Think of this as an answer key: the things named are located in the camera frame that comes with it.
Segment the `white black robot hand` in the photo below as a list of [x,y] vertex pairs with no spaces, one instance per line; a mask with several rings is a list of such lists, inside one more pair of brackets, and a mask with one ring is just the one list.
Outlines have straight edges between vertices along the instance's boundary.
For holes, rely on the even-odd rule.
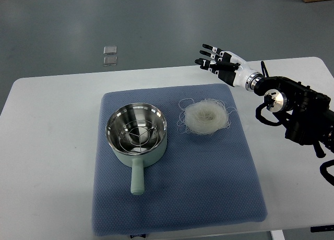
[[207,70],[231,87],[244,87],[253,91],[256,82],[264,76],[252,69],[248,62],[230,51],[203,44],[199,51],[203,58],[195,60],[201,69]]

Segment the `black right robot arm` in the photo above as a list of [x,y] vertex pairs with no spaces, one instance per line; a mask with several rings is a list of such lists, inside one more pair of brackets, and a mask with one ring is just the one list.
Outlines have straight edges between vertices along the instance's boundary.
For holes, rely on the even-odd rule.
[[261,62],[263,78],[254,86],[254,93],[264,102],[256,108],[255,117],[269,126],[284,126],[285,138],[299,145],[312,145],[316,156],[324,158],[323,144],[333,151],[333,111],[330,97],[310,86],[287,77],[270,77]]

